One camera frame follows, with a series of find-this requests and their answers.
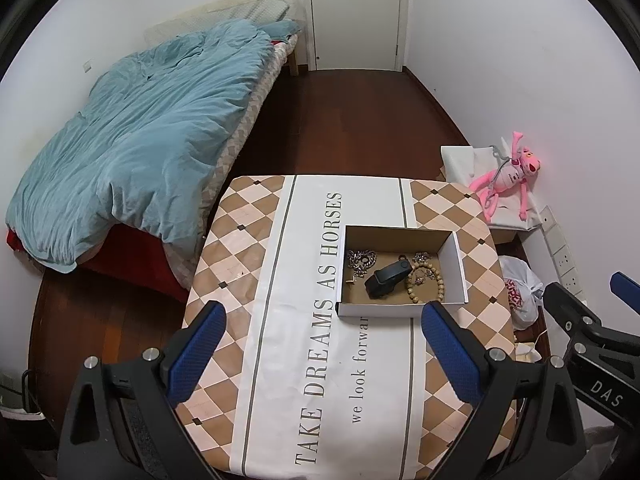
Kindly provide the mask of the black smart watch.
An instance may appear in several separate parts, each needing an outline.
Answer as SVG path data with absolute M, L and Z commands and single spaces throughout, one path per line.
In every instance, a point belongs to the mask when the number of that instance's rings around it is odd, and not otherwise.
M 375 270 L 364 282 L 369 298 L 380 299 L 389 295 L 399 283 L 408 278 L 411 271 L 412 265 L 405 255 L 400 255 L 394 263 Z

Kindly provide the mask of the teal blue duvet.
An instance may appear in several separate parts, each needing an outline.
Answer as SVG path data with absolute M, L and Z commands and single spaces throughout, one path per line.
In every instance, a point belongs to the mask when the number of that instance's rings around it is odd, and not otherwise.
M 6 210 L 10 239 L 61 273 L 120 224 L 192 255 L 222 144 L 272 46 L 299 32 L 292 20 L 229 20 L 121 58 L 25 171 Z

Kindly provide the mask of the white pillow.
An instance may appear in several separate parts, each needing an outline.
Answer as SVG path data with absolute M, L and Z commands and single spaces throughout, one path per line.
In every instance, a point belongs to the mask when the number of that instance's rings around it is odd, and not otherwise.
M 303 0 L 216 0 L 145 29 L 143 38 L 148 47 L 155 47 L 175 36 L 206 30 L 235 18 L 258 25 L 282 20 L 306 25 Z

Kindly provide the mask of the pink panther plush toy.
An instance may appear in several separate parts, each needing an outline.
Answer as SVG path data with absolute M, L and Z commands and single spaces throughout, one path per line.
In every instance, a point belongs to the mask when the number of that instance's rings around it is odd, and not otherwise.
M 528 218 L 529 179 L 536 177 L 541 161 L 527 146 L 521 144 L 523 138 L 524 134 L 521 132 L 512 133 L 510 156 L 502 156 L 494 148 L 494 155 L 499 159 L 498 168 L 486 172 L 469 184 L 469 189 L 480 200 L 487 222 L 491 222 L 498 208 L 499 198 L 514 188 L 520 190 L 518 216 L 523 221 Z

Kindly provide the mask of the white cardboard box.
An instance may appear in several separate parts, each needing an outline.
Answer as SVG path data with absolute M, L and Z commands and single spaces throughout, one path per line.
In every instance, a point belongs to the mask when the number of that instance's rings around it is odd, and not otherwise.
M 454 308 L 469 302 L 455 232 L 346 226 L 340 256 L 342 318 L 418 318 L 431 301 Z

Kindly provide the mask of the bed mattress patterned sheet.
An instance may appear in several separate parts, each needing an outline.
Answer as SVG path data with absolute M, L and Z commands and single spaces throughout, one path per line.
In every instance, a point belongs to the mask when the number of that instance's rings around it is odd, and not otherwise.
M 246 139 L 250 135 L 259 111 L 262 108 L 262 104 L 264 104 L 282 67 L 285 66 L 289 58 L 295 61 L 297 41 L 298 34 L 293 34 L 288 35 L 284 41 L 277 41 L 272 46 L 272 53 L 262 71 L 262 76 L 258 79 L 257 84 L 254 85 L 252 92 L 250 92 L 247 107 L 245 107 L 243 115 L 236 127 L 232 130 L 229 139 L 222 144 L 222 149 L 215 162 L 213 173 L 206 182 L 206 185 L 204 185 L 203 191 L 198 199 L 194 252 L 192 252 L 190 256 L 183 256 L 179 254 L 178 250 L 174 246 L 171 246 L 171 244 L 163 244 L 168 266 L 178 284 L 184 289 L 189 289 L 192 285 L 195 269 L 198 265 L 198 258 L 200 258 L 204 240 L 206 239 L 205 228 L 208 215 L 214 206 L 216 198 L 220 194 L 222 185 L 227 179 L 235 159 L 238 158 Z

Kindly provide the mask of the checkered tablecloth with lettering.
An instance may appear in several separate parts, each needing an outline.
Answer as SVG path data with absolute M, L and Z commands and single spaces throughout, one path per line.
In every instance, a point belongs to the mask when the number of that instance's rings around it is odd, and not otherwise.
M 234 179 L 184 317 L 209 300 L 227 328 L 178 406 L 209 466 L 252 479 L 425 479 L 470 414 L 417 318 L 342 318 L 346 226 L 457 234 L 469 302 L 447 307 L 486 347 L 514 349 L 498 255 L 458 184 L 346 176 Z

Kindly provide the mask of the white wall power strip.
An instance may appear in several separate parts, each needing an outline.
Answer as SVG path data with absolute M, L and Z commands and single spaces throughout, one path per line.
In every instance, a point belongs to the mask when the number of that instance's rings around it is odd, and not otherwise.
M 544 206 L 539 213 L 542 236 L 546 242 L 549 254 L 553 261 L 556 274 L 564 288 L 576 296 L 584 304 L 587 298 L 580 284 L 577 268 L 574 263 L 570 246 L 568 246 L 562 228 L 555 220 L 555 216 L 549 206 Z

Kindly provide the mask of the white door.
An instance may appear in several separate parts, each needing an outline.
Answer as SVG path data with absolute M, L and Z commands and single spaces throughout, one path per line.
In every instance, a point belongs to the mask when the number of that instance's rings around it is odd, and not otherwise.
M 303 0 L 311 70 L 404 65 L 409 0 Z

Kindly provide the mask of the white plastic bag red print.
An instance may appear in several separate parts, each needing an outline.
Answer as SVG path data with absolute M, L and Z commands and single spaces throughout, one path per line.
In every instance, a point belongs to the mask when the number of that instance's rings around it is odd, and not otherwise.
M 499 257 L 512 323 L 516 330 L 527 330 L 539 316 L 544 296 L 544 284 L 522 259 L 511 256 Z

